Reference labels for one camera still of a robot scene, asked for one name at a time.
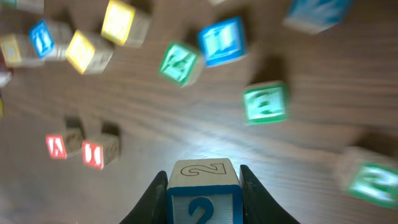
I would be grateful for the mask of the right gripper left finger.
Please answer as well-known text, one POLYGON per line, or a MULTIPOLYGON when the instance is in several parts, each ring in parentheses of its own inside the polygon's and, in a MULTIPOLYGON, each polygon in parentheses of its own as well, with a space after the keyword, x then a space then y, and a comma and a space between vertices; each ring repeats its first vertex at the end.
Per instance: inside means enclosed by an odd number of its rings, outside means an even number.
POLYGON ((167 223, 166 171, 157 173, 134 208, 119 224, 165 224, 167 223))

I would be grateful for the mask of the blue number 2 block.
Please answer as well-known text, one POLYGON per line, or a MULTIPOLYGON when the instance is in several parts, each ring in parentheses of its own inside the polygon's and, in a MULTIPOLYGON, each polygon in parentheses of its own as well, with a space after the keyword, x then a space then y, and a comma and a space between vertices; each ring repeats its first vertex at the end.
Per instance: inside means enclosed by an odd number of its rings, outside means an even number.
POLYGON ((243 191, 227 158, 177 161, 166 200, 170 224, 243 224, 243 191))

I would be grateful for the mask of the red letter A block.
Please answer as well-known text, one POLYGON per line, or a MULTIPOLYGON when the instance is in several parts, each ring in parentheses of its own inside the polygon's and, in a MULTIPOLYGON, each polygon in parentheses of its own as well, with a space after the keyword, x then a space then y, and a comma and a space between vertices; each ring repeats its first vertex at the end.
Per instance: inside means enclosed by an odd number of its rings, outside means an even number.
POLYGON ((46 144, 51 159, 69 159, 81 152, 83 132, 80 128, 46 135, 46 144))

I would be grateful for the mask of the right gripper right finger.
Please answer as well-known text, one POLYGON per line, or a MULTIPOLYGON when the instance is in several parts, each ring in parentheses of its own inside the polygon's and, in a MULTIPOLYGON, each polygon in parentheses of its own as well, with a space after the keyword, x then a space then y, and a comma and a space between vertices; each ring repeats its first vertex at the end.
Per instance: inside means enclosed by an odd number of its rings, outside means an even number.
POLYGON ((299 224, 281 207, 247 165, 240 165, 244 224, 299 224))

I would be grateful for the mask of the red letter I block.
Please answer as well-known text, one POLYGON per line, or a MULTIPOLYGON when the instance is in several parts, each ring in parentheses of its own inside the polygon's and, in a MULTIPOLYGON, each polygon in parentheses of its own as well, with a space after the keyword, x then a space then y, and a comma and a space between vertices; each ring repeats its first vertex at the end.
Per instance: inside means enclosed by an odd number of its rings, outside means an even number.
POLYGON ((92 169, 103 170, 120 155, 120 138, 101 133, 83 140, 81 145, 83 164, 92 169))

